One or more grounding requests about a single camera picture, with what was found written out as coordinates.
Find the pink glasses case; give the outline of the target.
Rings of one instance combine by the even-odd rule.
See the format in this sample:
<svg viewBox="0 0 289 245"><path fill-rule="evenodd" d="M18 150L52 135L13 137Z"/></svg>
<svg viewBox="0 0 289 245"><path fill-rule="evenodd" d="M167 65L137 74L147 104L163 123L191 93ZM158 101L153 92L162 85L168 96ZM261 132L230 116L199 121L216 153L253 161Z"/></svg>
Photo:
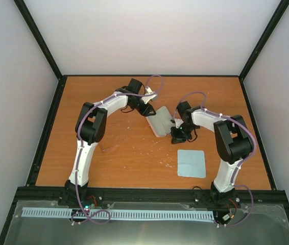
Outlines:
<svg viewBox="0 0 289 245"><path fill-rule="evenodd" d="M165 137L171 133L171 127L175 126L172 116L166 106L162 106L153 116L146 117L149 126L156 137Z"/></svg>

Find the light blue cleaning cloth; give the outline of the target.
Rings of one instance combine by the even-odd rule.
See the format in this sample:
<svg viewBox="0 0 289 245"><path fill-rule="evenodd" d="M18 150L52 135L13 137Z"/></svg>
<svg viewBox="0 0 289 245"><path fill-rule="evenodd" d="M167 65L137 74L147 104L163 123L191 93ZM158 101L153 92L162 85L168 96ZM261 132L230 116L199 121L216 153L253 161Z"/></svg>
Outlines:
<svg viewBox="0 0 289 245"><path fill-rule="evenodd" d="M205 154L199 150L177 151L177 174L187 178L206 178Z"/></svg>

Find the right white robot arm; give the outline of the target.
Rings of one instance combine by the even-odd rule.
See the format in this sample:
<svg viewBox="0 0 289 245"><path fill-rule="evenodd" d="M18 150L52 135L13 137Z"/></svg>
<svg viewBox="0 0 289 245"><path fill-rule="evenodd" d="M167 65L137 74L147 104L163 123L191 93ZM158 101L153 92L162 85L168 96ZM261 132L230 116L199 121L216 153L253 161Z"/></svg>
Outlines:
<svg viewBox="0 0 289 245"><path fill-rule="evenodd" d="M254 136L241 115L226 116L205 107L191 107L187 101L176 107L180 118L172 118L171 143L192 142L197 139L199 128L214 133L217 153L221 159L216 178L211 183L209 200L214 206L223 206L233 196L235 181L243 163L257 150Z"/></svg>

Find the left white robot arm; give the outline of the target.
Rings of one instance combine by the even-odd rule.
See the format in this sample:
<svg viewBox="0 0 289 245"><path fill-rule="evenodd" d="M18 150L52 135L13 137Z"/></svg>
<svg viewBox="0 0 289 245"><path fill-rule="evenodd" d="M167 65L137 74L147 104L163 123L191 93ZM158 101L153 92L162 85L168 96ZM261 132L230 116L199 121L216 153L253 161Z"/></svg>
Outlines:
<svg viewBox="0 0 289 245"><path fill-rule="evenodd" d="M112 95L96 103L83 104L75 127L77 137L77 152L73 169L65 189L69 192L69 199L75 205L83 205L87 201L87 186L89 182L89 169L95 148L103 139L108 117L124 108L130 107L141 116L156 115L156 111L150 104L154 100L162 85L157 91L132 78L127 86L118 88Z"/></svg>

